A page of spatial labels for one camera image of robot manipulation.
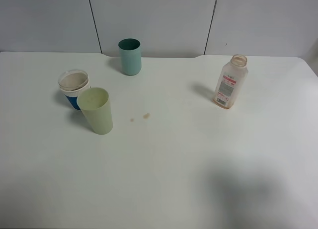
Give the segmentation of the pale green plastic cup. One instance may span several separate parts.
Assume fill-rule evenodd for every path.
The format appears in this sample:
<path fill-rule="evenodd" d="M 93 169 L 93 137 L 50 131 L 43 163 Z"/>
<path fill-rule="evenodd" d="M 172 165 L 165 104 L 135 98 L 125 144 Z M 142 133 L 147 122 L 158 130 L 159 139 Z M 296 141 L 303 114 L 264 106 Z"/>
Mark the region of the pale green plastic cup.
<path fill-rule="evenodd" d="M 105 135 L 112 130 L 110 98 L 105 89 L 86 89 L 77 98 L 77 104 L 96 134 Z"/>

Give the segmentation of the brown drink spill drop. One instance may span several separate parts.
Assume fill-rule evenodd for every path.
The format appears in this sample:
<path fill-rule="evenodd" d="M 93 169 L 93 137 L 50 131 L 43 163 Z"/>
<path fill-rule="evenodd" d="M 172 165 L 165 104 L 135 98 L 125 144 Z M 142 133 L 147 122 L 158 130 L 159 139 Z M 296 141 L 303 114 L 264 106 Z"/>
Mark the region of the brown drink spill drop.
<path fill-rule="evenodd" d="M 150 117 L 150 113 L 146 113 L 146 114 L 143 116 L 144 119 L 148 119 L 149 117 Z"/>

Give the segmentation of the clear plastic drink bottle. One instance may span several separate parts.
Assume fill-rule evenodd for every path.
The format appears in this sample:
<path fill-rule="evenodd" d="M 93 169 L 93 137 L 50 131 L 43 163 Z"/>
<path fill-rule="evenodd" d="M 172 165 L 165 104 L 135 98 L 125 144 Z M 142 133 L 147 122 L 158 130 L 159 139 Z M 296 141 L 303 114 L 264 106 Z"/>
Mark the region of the clear plastic drink bottle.
<path fill-rule="evenodd" d="M 230 109 L 239 95 L 247 74 L 247 57 L 241 54 L 233 55 L 222 68 L 212 100 L 220 107 Z"/>

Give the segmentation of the blue sleeved paper cup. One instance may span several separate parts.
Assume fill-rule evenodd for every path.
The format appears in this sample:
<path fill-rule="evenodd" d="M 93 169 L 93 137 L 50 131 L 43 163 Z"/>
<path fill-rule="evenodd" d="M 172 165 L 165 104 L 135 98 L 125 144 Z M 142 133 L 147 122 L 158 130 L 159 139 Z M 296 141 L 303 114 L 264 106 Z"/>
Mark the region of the blue sleeved paper cup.
<path fill-rule="evenodd" d="M 90 88 L 87 72 L 83 70 L 70 70 L 60 75 L 58 79 L 60 91 L 68 99 L 72 107 L 80 110 L 77 98 L 80 94 Z"/>

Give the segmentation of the teal plastic cup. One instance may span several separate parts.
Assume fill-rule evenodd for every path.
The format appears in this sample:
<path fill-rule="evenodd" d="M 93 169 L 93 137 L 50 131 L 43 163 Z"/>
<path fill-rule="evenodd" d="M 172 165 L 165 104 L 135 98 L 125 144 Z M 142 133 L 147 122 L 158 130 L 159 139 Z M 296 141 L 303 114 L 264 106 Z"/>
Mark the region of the teal plastic cup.
<path fill-rule="evenodd" d="M 141 43 L 137 39 L 123 39 L 118 43 L 122 71 L 128 76 L 137 75 L 142 68 Z"/>

